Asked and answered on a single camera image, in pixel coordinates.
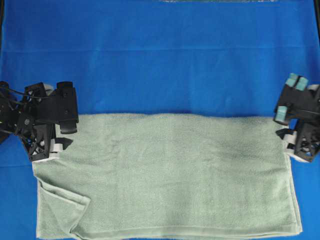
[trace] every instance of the blue backdrop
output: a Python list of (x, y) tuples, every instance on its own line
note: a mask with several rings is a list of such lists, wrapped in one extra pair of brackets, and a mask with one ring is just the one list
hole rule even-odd
[[(6, 0), (4, 12), (0, 80), (72, 81), (81, 114), (272, 116), (289, 73), (320, 82), (312, 0)], [(292, 170), (303, 233), (287, 239), (318, 239), (320, 159)], [(0, 193), (1, 237), (35, 239), (36, 180), (15, 136), (0, 145)]]

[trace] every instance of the cable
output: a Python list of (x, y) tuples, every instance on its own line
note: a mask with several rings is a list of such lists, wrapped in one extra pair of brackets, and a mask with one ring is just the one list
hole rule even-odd
[(25, 103), (22, 103), (22, 102), (19, 102), (19, 101), (15, 101), (13, 99), (10, 99), (10, 98), (6, 97), (1, 91), (0, 91), (0, 96), (3, 97), (4, 99), (14, 103), (14, 104), (18, 104), (18, 105), (22, 105), (22, 106), (25, 105)]
[(10, 89), (10, 88), (5, 87), (5, 86), (0, 86), (0, 89), (5, 89), (5, 90), (8, 90), (8, 91), (13, 92), (13, 93), (15, 93), (15, 94), (23, 95), (23, 96), (26, 96), (26, 97), (29, 97), (29, 98), (33, 98), (33, 99), (48, 99), (48, 98), (52, 98), (52, 97), (55, 97), (55, 96), (56, 96), (56, 95), (50, 95), (50, 96), (32, 96), (32, 95), (29, 95), (29, 94), (26, 94), (26, 93), (23, 93), (23, 92), (19, 92), (19, 91)]

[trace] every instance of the blue cloth surface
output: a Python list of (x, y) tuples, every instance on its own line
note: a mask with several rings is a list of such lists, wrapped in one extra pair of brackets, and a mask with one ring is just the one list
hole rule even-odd
[[(72, 81), (80, 114), (273, 116), (289, 73), (320, 82), (312, 0), (6, 0), (4, 12), (0, 80)], [(303, 233), (287, 239), (320, 237), (319, 161), (292, 162)], [(0, 193), (1, 237), (35, 239), (37, 184), (15, 136), (0, 145)]]

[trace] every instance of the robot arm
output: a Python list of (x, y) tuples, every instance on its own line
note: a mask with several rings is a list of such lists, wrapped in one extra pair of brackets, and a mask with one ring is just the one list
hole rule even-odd
[(291, 74), (274, 110), (274, 121), (288, 126), (297, 119), (293, 129), (284, 128), (276, 134), (285, 142), (285, 152), (300, 162), (312, 162), (320, 150), (320, 88), (307, 86), (308, 80)]
[[(22, 94), (22, 100), (17, 101), (10, 92)], [(61, 134), (77, 132), (79, 115), (72, 82), (59, 82), (55, 90), (41, 82), (21, 93), (2, 81), (0, 109), (0, 143), (10, 134), (18, 136), (31, 162), (53, 158), (72, 143), (56, 137), (56, 124)]]

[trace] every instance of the terry cloth towel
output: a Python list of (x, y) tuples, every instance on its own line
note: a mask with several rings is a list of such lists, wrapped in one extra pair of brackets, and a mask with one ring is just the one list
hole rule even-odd
[(278, 129), (263, 117), (81, 115), (60, 158), (32, 164), (36, 236), (212, 240), (299, 234), (291, 163)]

